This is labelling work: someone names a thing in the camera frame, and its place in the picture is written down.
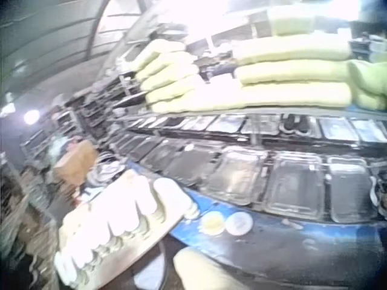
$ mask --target ceiling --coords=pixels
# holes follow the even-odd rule
[[[8,0],[0,20],[1,91],[17,98],[78,63],[106,57],[147,0]]]

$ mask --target ceiling light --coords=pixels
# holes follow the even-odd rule
[[[38,119],[40,118],[40,113],[38,110],[30,110],[28,111],[27,113],[25,113],[24,115],[24,121],[28,124],[28,125],[32,125],[32,124],[35,124]]]

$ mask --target shelf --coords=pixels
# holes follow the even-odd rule
[[[129,95],[123,98],[122,100],[118,101],[117,103],[115,103],[112,106],[112,108],[115,109],[115,108],[127,107],[128,106],[127,103],[130,103],[131,100],[135,100],[137,98],[143,97],[144,95],[145,95],[145,92],[139,92],[136,95]]]
[[[137,118],[148,117],[188,117],[188,116],[202,116],[213,114],[298,114],[298,115],[312,115],[312,116],[330,116],[330,117],[347,117],[347,118],[364,118],[373,120],[387,120],[387,112],[367,111],[359,109],[355,106],[350,106],[346,109],[323,109],[312,107],[260,107],[260,108],[246,108],[246,109],[231,109],[231,110],[214,110],[203,112],[183,112],[183,113],[166,113],[158,114],[149,112],[147,114],[133,115],[120,117],[121,121],[135,120]]]

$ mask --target round lid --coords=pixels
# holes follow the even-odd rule
[[[226,220],[226,231],[233,236],[243,236],[253,228],[253,218],[243,211],[229,216]]]
[[[200,219],[201,231],[216,236],[224,231],[224,217],[218,211],[210,211]]]

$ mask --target food tray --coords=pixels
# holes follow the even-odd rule
[[[126,134],[124,137],[122,137],[121,139],[119,139],[117,142],[114,143],[115,147],[118,149],[118,150],[121,150],[121,148],[127,143],[130,141],[130,139],[132,139],[134,136],[134,134]]]
[[[324,173],[315,154],[277,154],[266,191],[265,210],[297,218],[318,219],[324,209]]]
[[[134,120],[134,121],[130,121],[126,127],[127,128],[135,128],[137,127],[138,125],[140,125],[142,122],[144,122],[144,118],[141,118],[141,119],[138,119],[138,120]]]
[[[167,119],[168,119],[168,117],[158,118],[156,121],[154,121],[152,124],[150,124],[148,126],[148,128],[149,129],[159,128]]]
[[[127,133],[115,132],[108,137],[110,143],[116,143],[120,141]]]
[[[177,150],[184,144],[185,140],[164,140],[141,160],[141,164],[151,171],[161,171],[172,162]]]
[[[161,140],[162,139],[159,137],[147,137],[146,139],[133,138],[125,150],[128,152],[132,161],[138,162],[154,147],[156,147]]]
[[[186,185],[192,185],[214,168],[211,161],[221,152],[219,142],[189,143],[163,171],[164,175]]]
[[[154,123],[156,119],[157,119],[156,117],[148,118],[142,124],[140,124],[138,128],[148,127],[150,124]]]
[[[236,133],[245,115],[220,115],[208,128],[209,132]]]
[[[168,118],[163,124],[163,127],[167,129],[179,129],[183,127],[188,121],[189,119],[184,117]]]
[[[279,122],[281,120],[280,115],[260,115],[259,130],[256,128],[257,133],[263,135],[277,135],[279,133]],[[252,133],[252,121],[250,118],[247,119],[246,124],[241,130],[242,134]]]
[[[217,116],[190,117],[182,130],[203,131],[215,120]]]
[[[353,120],[352,124],[363,141],[387,142],[387,138],[384,136],[382,130],[372,120]]]
[[[202,191],[237,205],[249,204],[255,179],[266,156],[265,151],[226,147]]]
[[[331,215],[335,222],[369,221],[377,216],[369,192],[372,181],[363,159],[331,157]]]
[[[327,139],[358,141],[355,130],[351,127],[346,118],[319,118],[322,132]]]

